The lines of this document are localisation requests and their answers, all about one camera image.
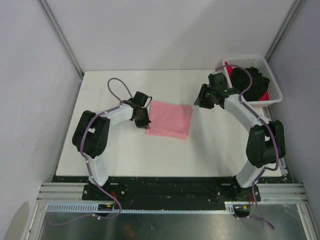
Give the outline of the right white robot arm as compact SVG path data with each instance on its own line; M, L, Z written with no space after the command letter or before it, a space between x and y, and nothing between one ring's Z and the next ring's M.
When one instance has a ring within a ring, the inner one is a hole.
M275 172L279 168L280 159L286 154L283 124L279 120L272 121L259 115L239 91L227 88L225 84L202 84L194 105L205 109L221 106L248 132L246 163L226 185L217 185L216 193L223 193L236 201L244 200L248 194L255 195L255 184L260 177L265 171Z

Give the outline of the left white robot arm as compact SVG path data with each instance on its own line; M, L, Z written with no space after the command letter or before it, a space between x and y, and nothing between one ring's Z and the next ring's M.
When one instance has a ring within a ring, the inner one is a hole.
M141 129L148 129L151 123L146 107L121 103L102 112L84 111L72 137L72 144L85 159L89 180L95 184L93 194L100 200L107 199L111 193L105 184L109 174L100 155L107 147L110 129L125 121L134 121Z

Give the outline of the pink t shirt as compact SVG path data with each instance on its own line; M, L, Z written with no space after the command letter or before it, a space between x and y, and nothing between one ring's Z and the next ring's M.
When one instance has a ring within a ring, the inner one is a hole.
M149 109L151 123L148 136L169 137L186 140L190 132L193 107L153 101Z

